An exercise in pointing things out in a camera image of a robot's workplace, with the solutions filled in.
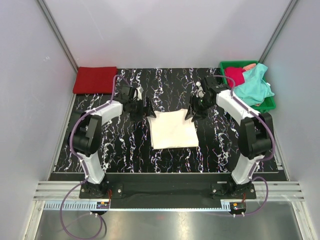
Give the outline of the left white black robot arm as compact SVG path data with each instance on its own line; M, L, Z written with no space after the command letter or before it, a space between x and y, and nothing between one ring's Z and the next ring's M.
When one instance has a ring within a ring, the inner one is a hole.
M149 97L145 100L138 97L108 100L92 110L79 114L73 129L68 136L68 145L84 171L84 181L81 184L81 198L103 198L110 193L107 177L99 159L98 150L102 144L102 126L117 118L122 113L128 113L132 121L143 118L155 118L156 114Z

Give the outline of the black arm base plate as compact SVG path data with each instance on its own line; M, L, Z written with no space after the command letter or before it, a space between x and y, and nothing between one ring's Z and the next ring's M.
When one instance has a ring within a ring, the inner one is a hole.
M166 203L168 205L208 205L209 202L218 200L242 201L246 200L246 194L242 197L212 196L213 189L226 184L230 173L108 173L106 174L110 193L102 198L81 199L107 199L119 203Z

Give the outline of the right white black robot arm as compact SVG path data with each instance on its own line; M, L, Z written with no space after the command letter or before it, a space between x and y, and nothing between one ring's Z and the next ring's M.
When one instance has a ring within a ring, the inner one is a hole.
M203 96L192 95L185 119L192 122L205 119L208 109L214 105L224 109L239 125L240 155L228 181L213 189L211 195L241 198L251 188L259 163L272 159L275 154L273 119L270 114L259 113L248 106L229 89L218 93L208 90Z

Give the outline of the cream white t shirt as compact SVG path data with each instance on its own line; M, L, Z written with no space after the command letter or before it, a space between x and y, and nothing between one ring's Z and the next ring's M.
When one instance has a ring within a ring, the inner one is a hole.
M156 111L156 117L148 117L151 146L155 150L196 148L199 140L195 124L185 120L186 109L177 111Z

